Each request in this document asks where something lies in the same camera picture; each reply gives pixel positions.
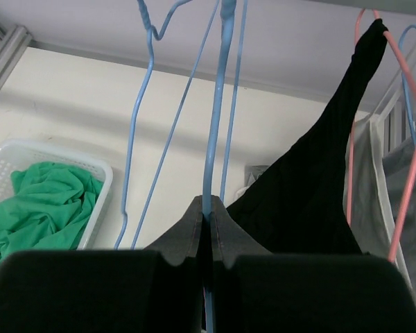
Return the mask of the green tank top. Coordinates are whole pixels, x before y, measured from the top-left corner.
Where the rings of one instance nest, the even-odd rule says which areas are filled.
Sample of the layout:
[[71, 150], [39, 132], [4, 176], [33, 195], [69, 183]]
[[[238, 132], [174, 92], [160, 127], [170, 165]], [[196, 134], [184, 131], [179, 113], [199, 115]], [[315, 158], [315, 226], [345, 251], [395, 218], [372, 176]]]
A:
[[0, 202], [0, 263], [23, 250], [75, 250], [103, 188], [78, 166], [39, 162], [10, 175]]

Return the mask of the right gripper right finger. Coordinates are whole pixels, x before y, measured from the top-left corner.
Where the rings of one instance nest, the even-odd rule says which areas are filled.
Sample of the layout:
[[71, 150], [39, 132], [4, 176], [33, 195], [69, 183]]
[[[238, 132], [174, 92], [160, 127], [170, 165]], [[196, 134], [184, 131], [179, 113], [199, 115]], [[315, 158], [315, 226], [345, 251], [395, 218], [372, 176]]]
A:
[[401, 273], [371, 255], [269, 253], [211, 199], [215, 332], [416, 332]]

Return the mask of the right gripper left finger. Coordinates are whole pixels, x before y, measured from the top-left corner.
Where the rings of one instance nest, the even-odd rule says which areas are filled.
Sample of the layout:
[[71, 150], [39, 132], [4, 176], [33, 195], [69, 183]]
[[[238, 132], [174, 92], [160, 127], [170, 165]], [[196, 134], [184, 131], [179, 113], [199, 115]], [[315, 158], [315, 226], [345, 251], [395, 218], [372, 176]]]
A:
[[199, 332], [201, 199], [142, 250], [27, 250], [0, 264], [0, 332]]

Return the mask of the black tank top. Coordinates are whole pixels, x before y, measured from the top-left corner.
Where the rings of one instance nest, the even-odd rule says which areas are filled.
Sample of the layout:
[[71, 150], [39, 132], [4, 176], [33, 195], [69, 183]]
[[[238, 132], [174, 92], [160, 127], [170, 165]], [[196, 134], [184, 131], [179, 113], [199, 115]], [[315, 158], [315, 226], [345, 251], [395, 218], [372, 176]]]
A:
[[360, 255], [343, 208], [352, 124], [387, 44], [375, 19], [358, 40], [338, 89], [315, 124], [228, 208], [272, 253]]

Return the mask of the blue wire hanger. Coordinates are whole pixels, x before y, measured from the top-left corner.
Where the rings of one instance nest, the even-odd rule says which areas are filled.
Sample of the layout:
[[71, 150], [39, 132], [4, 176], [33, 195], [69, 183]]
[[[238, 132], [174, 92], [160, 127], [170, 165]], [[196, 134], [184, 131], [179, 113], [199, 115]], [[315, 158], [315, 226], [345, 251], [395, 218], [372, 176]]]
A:
[[[243, 51], [243, 40], [246, 25], [246, 16], [248, 9], [248, 1], [243, 2], [243, 11], [241, 18], [241, 29], [239, 37], [239, 46], [236, 56], [236, 70], [234, 77], [234, 88], [232, 93], [232, 104], [229, 115], [229, 126], [227, 131], [227, 139], [225, 145], [225, 155], [223, 160], [223, 171], [220, 184], [220, 198], [225, 197], [225, 185], [227, 179], [227, 170], [229, 163], [229, 153], [232, 140], [232, 131], [234, 127], [234, 115], [236, 108], [236, 97], [239, 86], [239, 76], [241, 70], [241, 58]], [[216, 157], [216, 147], [218, 140], [218, 129], [220, 123], [220, 115], [223, 101], [223, 90], [225, 85], [225, 73], [229, 50], [232, 43], [234, 32], [236, 2], [222, 1], [220, 9], [220, 18], [222, 23], [220, 53], [218, 58], [218, 68], [216, 74], [216, 82], [214, 89], [214, 102], [211, 115], [209, 138], [207, 142], [207, 152], [205, 158], [205, 169], [202, 183], [202, 246], [205, 258], [202, 261], [203, 290], [205, 299], [205, 326], [207, 332], [214, 332], [214, 306], [213, 306], [213, 287], [212, 287], [212, 251], [211, 251], [211, 187], [212, 176], [214, 172], [214, 162]]]
[[[162, 27], [160, 29], [157, 29], [151, 22], [150, 20], [150, 15], [149, 15], [149, 11], [146, 5], [145, 1], [139, 1], [138, 2], [138, 6], [139, 6], [139, 13], [141, 16], [141, 20], [142, 23], [144, 25], [144, 28], [146, 30], [146, 45], [148, 48], [148, 54], [149, 54], [149, 61], [148, 61], [148, 66], [146, 69], [146, 74], [144, 76], [144, 79], [142, 81], [141, 87], [139, 89], [137, 98], [135, 100], [135, 104], [133, 106], [132, 109], [132, 116], [131, 116], [131, 120], [130, 120], [130, 131], [129, 131], [129, 135], [128, 135], [128, 150], [127, 150], [127, 154], [126, 154], [126, 160], [125, 160], [125, 171], [124, 171], [124, 179], [123, 179], [123, 186], [122, 186], [122, 192], [121, 192], [121, 215], [123, 217], [123, 222], [122, 222], [122, 226], [119, 232], [119, 235], [115, 241], [114, 244], [114, 249], [117, 250], [122, 242], [123, 236], [126, 232], [126, 229], [128, 227], [128, 211], [127, 211], [127, 203], [128, 203], [128, 192], [129, 192], [129, 184], [130, 184], [130, 173], [131, 173], [131, 166], [132, 166], [132, 152], [133, 152], [133, 146], [134, 146], [134, 142], [135, 142], [135, 130], [136, 130], [136, 125], [137, 125], [137, 116], [139, 114], [139, 109], [141, 106], [141, 102], [143, 100], [144, 94], [146, 92], [146, 89], [148, 87], [149, 81], [150, 81], [150, 77], [152, 75], [153, 72], [153, 67], [155, 64], [155, 54], [154, 54], [154, 49], [153, 49], [153, 42], [156, 41], [160, 41], [162, 40], [162, 38], [165, 35], [166, 29], [168, 28], [169, 23], [171, 22], [171, 18], [173, 16], [173, 14], [175, 13], [175, 11], [183, 6], [184, 4], [187, 4], [187, 1], [176, 1], [170, 8], [170, 10], [168, 11], [167, 16], [164, 19], [164, 22], [162, 24]], [[134, 235], [134, 238], [132, 240], [131, 243], [131, 249], [135, 248], [140, 232], [141, 232], [141, 228], [144, 224], [144, 219], [146, 218], [146, 213], [148, 211], [149, 205], [150, 205], [150, 201], [152, 199], [154, 190], [156, 188], [156, 184], [160, 175], [160, 172], [162, 170], [163, 164], [164, 164], [164, 160], [166, 157], [166, 154], [168, 153], [168, 149], [169, 146], [171, 145], [171, 140], [173, 138], [175, 129], [177, 127], [177, 123], [178, 120], [180, 118], [180, 114], [184, 105], [184, 102], [186, 101], [187, 98], [187, 94], [189, 92], [189, 88], [192, 84], [192, 80], [195, 76], [196, 73], [196, 69], [198, 68], [198, 64], [200, 62], [201, 56], [202, 56], [202, 52], [204, 50], [205, 47], [205, 43], [207, 41], [209, 32], [211, 30], [213, 21], [214, 21], [214, 17], [216, 15], [216, 12], [218, 10], [220, 1], [217, 1], [214, 5], [214, 9], [211, 13], [211, 17], [209, 18], [208, 21], [208, 25], [205, 31], [205, 34], [202, 38], [201, 41], [201, 45], [200, 48], [198, 50], [198, 54], [195, 60], [195, 63], [193, 65], [193, 69], [191, 70], [191, 73], [189, 75], [187, 84], [184, 88], [183, 91], [183, 95], [182, 98], [180, 100], [180, 104], [178, 105], [173, 123], [171, 125], [171, 129], [169, 131], [165, 146], [164, 146], [164, 150], [162, 152], [162, 156], [160, 157], [159, 163], [157, 165], [157, 169], [152, 181], [152, 184], [150, 186], [150, 190], [148, 192], [147, 198], [146, 198], [146, 202], [144, 205], [144, 208], [142, 210], [141, 213], [141, 217], [139, 219], [138, 225], [137, 225], [137, 229]]]

